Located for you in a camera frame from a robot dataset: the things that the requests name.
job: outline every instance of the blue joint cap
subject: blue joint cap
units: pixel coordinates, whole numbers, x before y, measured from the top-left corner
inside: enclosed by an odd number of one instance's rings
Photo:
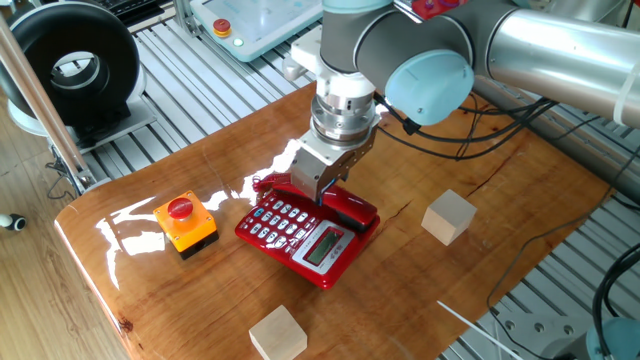
[[[473,82],[473,69],[460,54],[432,50],[400,65],[387,81],[385,96],[417,124],[433,125],[462,105]]]
[[[334,14],[357,14],[380,9],[393,0],[323,0],[324,11]]]

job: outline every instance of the red button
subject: red button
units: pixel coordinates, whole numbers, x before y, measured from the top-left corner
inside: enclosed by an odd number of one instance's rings
[[[231,24],[229,23],[229,20],[218,19],[213,22],[213,29],[219,32],[227,32],[231,29]]]
[[[177,198],[169,203],[168,212],[176,220],[186,219],[193,212],[193,203],[189,199]]]

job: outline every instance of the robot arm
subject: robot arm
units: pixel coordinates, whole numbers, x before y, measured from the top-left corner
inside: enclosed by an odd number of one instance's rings
[[[635,32],[510,0],[474,0],[421,24],[391,0],[324,0],[324,8],[322,30],[294,43],[285,63],[291,77],[300,64],[318,78],[292,168],[293,183],[312,199],[373,145],[376,88],[420,125],[449,116],[481,75],[640,127]]]

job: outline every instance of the wooden table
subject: wooden table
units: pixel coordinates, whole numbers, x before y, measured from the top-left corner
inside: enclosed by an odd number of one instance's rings
[[[606,189],[527,131],[467,162],[424,155],[379,134],[343,185],[375,204],[382,222],[337,285],[322,291],[234,235],[255,196],[252,177],[289,167],[294,139],[309,126],[313,93],[313,85],[301,89],[60,213],[56,227],[132,358],[259,359],[248,331],[284,304],[309,337],[300,359],[433,359],[466,328],[436,300],[478,319],[521,244],[586,211]],[[471,118],[457,111],[428,130],[464,137]],[[477,133],[510,122],[485,117]],[[401,134],[393,120],[382,126]],[[220,240],[182,261],[164,243],[152,210],[189,189],[214,215]],[[478,208],[449,247],[420,226],[447,189]],[[531,246],[496,299],[571,231]]]

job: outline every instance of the wooden block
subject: wooden block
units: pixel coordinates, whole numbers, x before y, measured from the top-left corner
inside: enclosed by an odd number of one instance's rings
[[[443,244],[449,245],[469,227],[475,213],[475,206],[452,190],[447,190],[427,208],[422,227]]]
[[[307,348],[307,334],[284,305],[252,327],[249,336],[265,360],[291,360]]]

